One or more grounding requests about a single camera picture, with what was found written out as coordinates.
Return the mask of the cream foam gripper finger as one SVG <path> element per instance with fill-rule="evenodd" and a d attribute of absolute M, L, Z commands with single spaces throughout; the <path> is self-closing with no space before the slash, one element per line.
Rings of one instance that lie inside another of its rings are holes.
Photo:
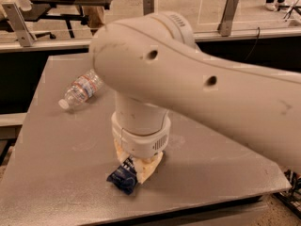
<path fill-rule="evenodd" d="M 123 150 L 123 148 L 119 145 L 116 139 L 114 140 L 114 146 L 115 146 L 118 161 L 120 163 L 123 163 L 130 155 Z"/>
<path fill-rule="evenodd" d="M 160 164 L 164 153 L 159 152 L 151 158 L 141 159 L 133 158 L 133 163 L 136 171 L 136 178 L 140 184 L 143 184 L 147 181 L 152 174 L 155 172 L 156 168 Z"/>

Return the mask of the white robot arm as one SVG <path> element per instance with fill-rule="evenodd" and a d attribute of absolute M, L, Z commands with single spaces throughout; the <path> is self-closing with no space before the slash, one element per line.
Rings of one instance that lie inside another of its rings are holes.
<path fill-rule="evenodd" d="M 114 21 L 89 45 L 92 66 L 118 98 L 113 135 L 138 158 L 178 112 L 290 170 L 301 170 L 301 77 L 208 57 L 176 12 Z"/>

